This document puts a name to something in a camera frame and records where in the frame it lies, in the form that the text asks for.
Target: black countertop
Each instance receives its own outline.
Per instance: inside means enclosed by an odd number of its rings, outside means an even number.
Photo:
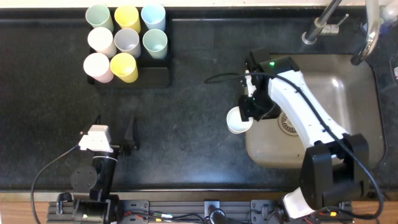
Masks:
[[[83,61],[90,27],[84,9],[36,10],[29,19],[6,11],[0,18],[0,189],[28,190],[36,173],[75,145],[98,113],[114,134],[124,131],[131,114],[139,119],[141,150],[119,158],[115,191],[296,188],[299,170],[257,165],[245,150],[244,135],[228,131],[226,114],[242,92],[239,82],[205,85],[203,80],[243,72],[245,56],[259,47],[281,54],[353,54],[364,45],[358,26],[365,10],[339,9],[336,15],[347,10],[351,16],[337,36],[308,46],[301,35],[320,9],[168,9],[172,84],[141,90],[87,84]],[[255,18],[240,18],[247,15]],[[373,171],[385,189],[398,187],[398,86],[390,66],[398,65],[397,38],[394,28],[368,58],[387,148]],[[71,153],[42,174],[37,188],[71,189],[71,173],[90,164],[92,155]]]

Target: drain strainer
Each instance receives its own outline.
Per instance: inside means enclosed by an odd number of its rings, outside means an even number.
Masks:
[[[293,127],[293,124],[290,122],[290,120],[287,118],[285,112],[281,112],[281,114],[278,117],[278,123],[280,129],[285,133],[290,136],[298,136],[296,129]]]

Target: white wall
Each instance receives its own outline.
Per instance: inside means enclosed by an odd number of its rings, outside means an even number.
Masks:
[[[326,6],[331,0],[0,0],[0,7],[89,7],[105,4],[144,6],[149,2],[165,6]],[[379,0],[386,5],[391,0]],[[343,0],[341,6],[363,6],[364,0]]]

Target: sink basin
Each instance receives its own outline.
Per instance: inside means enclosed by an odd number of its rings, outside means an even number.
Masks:
[[[272,55],[291,56],[304,74],[309,89],[326,112],[349,134],[361,133],[369,144],[369,165],[383,157],[379,104],[372,68],[366,62],[354,66],[351,55]],[[289,118],[254,122],[246,132],[246,150],[266,167],[300,168],[305,149]]]

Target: faucet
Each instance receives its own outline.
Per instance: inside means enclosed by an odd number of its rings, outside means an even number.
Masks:
[[[348,17],[348,15],[346,15],[346,17],[337,25],[328,25],[326,22],[340,3],[341,0],[332,0],[332,2],[323,11],[322,15],[314,20],[310,30],[308,32],[304,32],[302,35],[304,43],[311,45],[317,41],[317,37],[319,35],[336,35],[338,33],[338,26]],[[354,54],[351,58],[351,63],[353,65],[359,65],[373,51],[380,33],[379,1],[365,0],[365,4],[366,14],[368,17],[368,33],[366,34],[364,47],[362,47],[358,53]]]

